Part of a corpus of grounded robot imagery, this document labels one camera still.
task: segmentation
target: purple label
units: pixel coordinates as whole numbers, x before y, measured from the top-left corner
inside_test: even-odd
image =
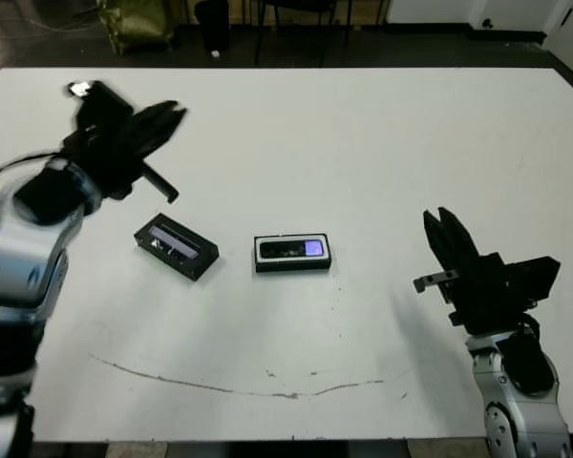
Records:
[[[323,256],[323,243],[320,240],[306,240],[306,256]]]

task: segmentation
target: black rectangular box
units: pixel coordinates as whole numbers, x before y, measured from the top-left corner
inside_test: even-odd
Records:
[[[331,251],[327,234],[255,237],[255,271],[329,269]]]
[[[162,213],[134,234],[138,246],[195,281],[219,257],[219,247]]]

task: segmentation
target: cable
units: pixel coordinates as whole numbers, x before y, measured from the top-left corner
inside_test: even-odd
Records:
[[[50,152],[50,153],[37,153],[35,155],[22,156],[22,157],[19,157],[18,159],[12,160],[11,162],[7,162],[6,164],[1,165],[0,166],[0,174],[2,172],[4,172],[5,170],[7,170],[10,167],[13,167],[15,165],[20,165],[20,164],[23,164],[25,162],[31,162],[33,160],[40,160],[40,159],[46,159],[48,157],[55,157],[57,155],[58,155],[58,152]]]
[[[89,12],[93,12],[92,10],[90,11],[83,11],[80,14],[87,14]],[[24,36],[0,36],[0,40],[28,40],[31,38],[42,38],[44,36],[49,36],[52,35],[54,33],[68,33],[68,32],[74,32],[74,31],[88,31],[90,29],[94,29],[95,27],[98,27],[99,24],[93,24],[90,27],[86,27],[86,28],[82,28],[82,29],[72,29],[72,26],[80,26],[83,25],[85,22],[86,18],[83,18],[82,21],[74,21],[64,27],[59,27],[59,28],[54,28],[51,26],[47,26],[45,24],[41,24],[39,22],[36,22],[30,18],[27,17],[9,17],[9,18],[5,18],[5,19],[0,19],[0,23],[2,22],[27,22],[29,24],[32,24],[36,27],[40,27],[41,29],[45,29],[48,30],[45,33],[40,33],[38,35],[24,35]]]

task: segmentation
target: black case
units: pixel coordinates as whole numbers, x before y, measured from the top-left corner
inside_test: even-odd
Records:
[[[154,237],[150,234],[150,229],[153,226],[167,226],[172,231],[178,233],[184,239],[191,241],[199,248],[199,254],[194,259],[175,260],[167,253],[154,248],[151,242]],[[182,224],[178,224],[173,219],[168,218],[163,213],[159,213],[156,217],[147,222],[139,231],[134,234],[134,239],[138,246],[153,256],[162,260],[170,267],[181,272],[185,277],[193,281],[197,280],[210,265],[219,257],[219,247],[205,239],[204,237],[196,234],[195,232],[187,229]]]
[[[309,260],[283,260],[282,262],[259,262],[257,259],[257,250],[254,248],[257,244],[257,239],[265,239],[267,237],[292,237],[292,236],[323,236],[327,242],[327,253],[329,257],[324,260],[315,260],[310,258]],[[316,269],[329,269],[331,267],[331,249],[329,248],[329,237],[327,234],[285,234],[282,236],[259,236],[255,237],[255,242],[253,244],[253,251],[255,255],[255,272],[284,272],[289,270],[316,270]]]

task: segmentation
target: green bag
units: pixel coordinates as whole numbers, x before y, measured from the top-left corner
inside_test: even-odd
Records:
[[[119,54],[136,45],[169,44],[177,26],[169,0],[97,0],[97,9]]]

